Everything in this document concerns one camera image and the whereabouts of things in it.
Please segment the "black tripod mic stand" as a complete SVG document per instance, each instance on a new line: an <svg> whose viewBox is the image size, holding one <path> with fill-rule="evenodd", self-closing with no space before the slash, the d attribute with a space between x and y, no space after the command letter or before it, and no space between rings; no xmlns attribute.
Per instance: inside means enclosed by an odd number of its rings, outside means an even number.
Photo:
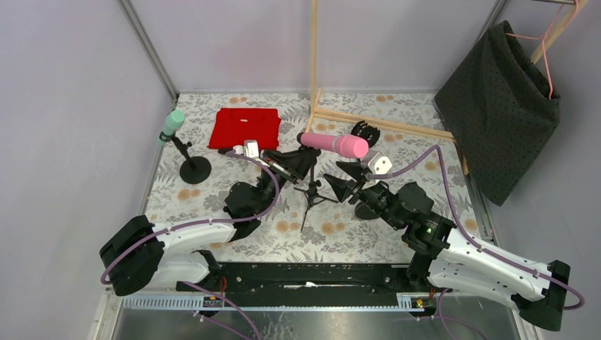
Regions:
<svg viewBox="0 0 601 340"><path fill-rule="evenodd" d="M303 231L304 227L305 227L305 221L307 220L307 216L308 216L308 211L323 202L332 202L332 203L336 203L337 201L332 199L332 198L327 198L321 194L318 193L318 188L321 187L321 182L319 180L315 179L315 166L313 168L310 169L309 174L309 182L308 182L308 188L307 189L302 189L302 188L294 188L297 191L300 191L301 193L304 194L305 199L307 200L307 206L305 209L305 212L303 214L303 221L300 227L300 231Z"/></svg>

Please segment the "round-base mic stand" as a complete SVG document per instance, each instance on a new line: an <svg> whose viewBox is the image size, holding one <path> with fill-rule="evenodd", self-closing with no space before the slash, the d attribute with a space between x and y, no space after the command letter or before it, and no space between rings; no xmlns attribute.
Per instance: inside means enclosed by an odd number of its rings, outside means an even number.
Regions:
<svg viewBox="0 0 601 340"><path fill-rule="evenodd" d="M210 162L201 156L191 157L188 153L190 142L183 143L175 134L168 136L163 132L159 134L160 142L173 142L175 147L185 158L184 163L179 168L179 176L183 182L188 184L199 184L205 181L211 173L212 166Z"/></svg>
<svg viewBox="0 0 601 340"><path fill-rule="evenodd" d="M379 140L381 131L369 125L365 120L361 120L352 128L351 134L367 141L367 144L372 148ZM375 220L378 215L368 209L363 203L357 203L354 208L355 216L360 220Z"/></svg>

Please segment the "pink microphone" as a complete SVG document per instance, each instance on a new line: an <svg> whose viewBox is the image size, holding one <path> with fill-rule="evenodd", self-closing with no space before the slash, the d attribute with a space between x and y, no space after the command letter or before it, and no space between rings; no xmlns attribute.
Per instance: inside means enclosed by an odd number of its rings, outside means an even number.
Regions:
<svg viewBox="0 0 601 340"><path fill-rule="evenodd" d="M368 142L355 135L324 135L301 132L297 135L297 140L306 147L335 152L350 159L360 159L369 152Z"/></svg>

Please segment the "mint green microphone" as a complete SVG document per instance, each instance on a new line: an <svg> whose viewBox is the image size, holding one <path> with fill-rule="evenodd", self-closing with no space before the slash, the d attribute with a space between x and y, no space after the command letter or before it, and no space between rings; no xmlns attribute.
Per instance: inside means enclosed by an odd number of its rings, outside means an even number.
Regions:
<svg viewBox="0 0 601 340"><path fill-rule="evenodd" d="M176 132L182 127L185 121L185 113L182 110L173 110L165 119L164 125L159 137L157 144L159 146L165 145L169 142Z"/></svg>

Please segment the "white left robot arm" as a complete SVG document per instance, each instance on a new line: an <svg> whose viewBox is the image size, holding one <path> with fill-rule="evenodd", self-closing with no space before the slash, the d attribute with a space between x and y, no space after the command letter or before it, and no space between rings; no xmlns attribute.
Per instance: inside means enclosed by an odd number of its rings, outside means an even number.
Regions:
<svg viewBox="0 0 601 340"><path fill-rule="evenodd" d="M203 246L250 236L275 207L286 183L304 179L320 154L305 146L292 152L265 151L254 161L262 169L257 183L235 183L224 208L208 216L172 223L152 223L146 215L131 218L99 251L105 266L101 283L126 296L215 275L218 263Z"/></svg>

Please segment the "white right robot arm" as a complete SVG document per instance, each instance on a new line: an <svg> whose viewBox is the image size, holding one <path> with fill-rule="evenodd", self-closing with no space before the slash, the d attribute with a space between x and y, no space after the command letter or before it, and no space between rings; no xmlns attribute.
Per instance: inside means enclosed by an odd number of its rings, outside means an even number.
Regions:
<svg viewBox="0 0 601 340"><path fill-rule="evenodd" d="M412 286L473 293L518 311L538 328L561 329L568 264L536 262L480 243L435 213L433 200L417 183L409 182L392 193L385 182L367 186L368 172L358 164L339 161L337 165L351 176L346 180L324 175L337 199L360 202L393 229L403 231L402 241L414 251L406 270Z"/></svg>

